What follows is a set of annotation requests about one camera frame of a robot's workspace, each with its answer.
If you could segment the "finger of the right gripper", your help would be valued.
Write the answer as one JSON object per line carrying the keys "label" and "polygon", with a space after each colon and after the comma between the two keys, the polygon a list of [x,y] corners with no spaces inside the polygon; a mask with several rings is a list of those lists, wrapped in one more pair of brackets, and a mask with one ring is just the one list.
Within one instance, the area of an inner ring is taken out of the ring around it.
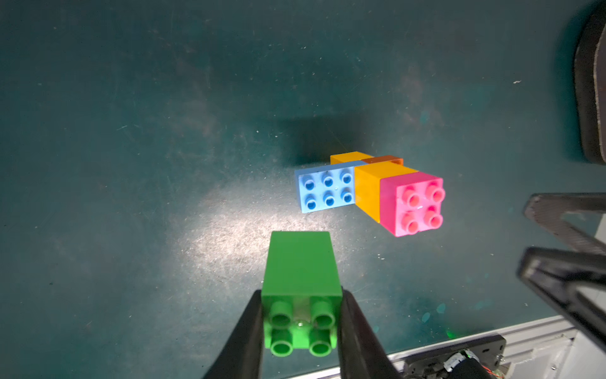
{"label": "finger of the right gripper", "polygon": [[605,290],[605,256],[530,247],[517,276],[599,349],[605,350],[605,309],[581,292]]}
{"label": "finger of the right gripper", "polygon": [[605,255],[605,243],[588,235],[563,216],[568,213],[605,214],[605,193],[533,194],[524,216],[578,253]]}

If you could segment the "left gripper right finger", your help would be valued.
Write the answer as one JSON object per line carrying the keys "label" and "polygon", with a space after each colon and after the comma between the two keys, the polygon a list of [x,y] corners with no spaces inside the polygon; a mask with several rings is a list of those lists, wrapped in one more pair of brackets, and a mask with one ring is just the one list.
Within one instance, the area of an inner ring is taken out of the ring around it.
{"label": "left gripper right finger", "polygon": [[342,290],[337,338],[341,378],[400,378],[351,292]]}

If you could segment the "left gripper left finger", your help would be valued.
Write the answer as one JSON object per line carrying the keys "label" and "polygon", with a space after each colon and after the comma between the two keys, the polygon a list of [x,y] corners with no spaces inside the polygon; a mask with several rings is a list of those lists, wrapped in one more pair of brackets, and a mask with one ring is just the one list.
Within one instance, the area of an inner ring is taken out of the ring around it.
{"label": "left gripper left finger", "polygon": [[230,337],[204,379],[258,379],[264,351],[264,319],[261,290],[256,290]]}

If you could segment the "green lego brick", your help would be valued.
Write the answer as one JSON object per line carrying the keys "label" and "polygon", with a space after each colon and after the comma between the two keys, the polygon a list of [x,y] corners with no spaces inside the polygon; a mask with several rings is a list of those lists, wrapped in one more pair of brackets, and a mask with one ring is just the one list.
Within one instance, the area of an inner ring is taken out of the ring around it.
{"label": "green lego brick", "polygon": [[264,345],[280,358],[337,347],[342,286],[328,232],[272,232],[260,294]]}

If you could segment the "pink lego brick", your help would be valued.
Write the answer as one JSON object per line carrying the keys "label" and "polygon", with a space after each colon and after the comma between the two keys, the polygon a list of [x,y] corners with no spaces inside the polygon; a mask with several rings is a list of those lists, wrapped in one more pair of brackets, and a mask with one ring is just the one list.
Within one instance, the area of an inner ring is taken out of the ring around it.
{"label": "pink lego brick", "polygon": [[436,230],[443,225],[443,179],[423,172],[380,181],[380,224],[395,237]]}

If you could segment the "blue long lego brick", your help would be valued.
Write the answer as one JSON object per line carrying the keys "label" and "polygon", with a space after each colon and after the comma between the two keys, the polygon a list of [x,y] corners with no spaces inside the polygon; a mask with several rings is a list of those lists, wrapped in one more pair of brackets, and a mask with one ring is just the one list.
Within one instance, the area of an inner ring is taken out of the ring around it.
{"label": "blue long lego brick", "polygon": [[355,168],[361,160],[296,170],[294,179],[302,213],[354,205]]}

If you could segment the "yellow lego brick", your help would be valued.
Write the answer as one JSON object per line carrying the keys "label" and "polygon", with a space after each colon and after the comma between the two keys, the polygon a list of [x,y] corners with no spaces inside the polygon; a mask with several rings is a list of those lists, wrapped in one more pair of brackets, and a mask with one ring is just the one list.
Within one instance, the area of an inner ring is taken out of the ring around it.
{"label": "yellow lego brick", "polygon": [[363,159],[370,159],[370,158],[372,158],[371,155],[357,152],[357,151],[349,152],[349,153],[341,153],[341,154],[331,155],[330,164],[331,165],[345,164],[345,163],[349,163],[349,162],[360,161]]}
{"label": "yellow lego brick", "polygon": [[381,180],[415,172],[418,172],[418,170],[389,161],[355,167],[356,206],[379,223]]}

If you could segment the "orange lego brick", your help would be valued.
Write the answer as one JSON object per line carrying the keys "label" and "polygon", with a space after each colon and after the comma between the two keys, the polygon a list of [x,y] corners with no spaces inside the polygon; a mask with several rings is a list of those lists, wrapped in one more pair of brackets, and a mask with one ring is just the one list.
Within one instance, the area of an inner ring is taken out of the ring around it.
{"label": "orange lego brick", "polygon": [[365,158],[362,161],[365,162],[366,164],[378,164],[378,163],[383,163],[383,162],[391,162],[393,164],[398,164],[401,166],[403,165],[402,158],[392,156],[392,155],[370,157],[370,158]]}

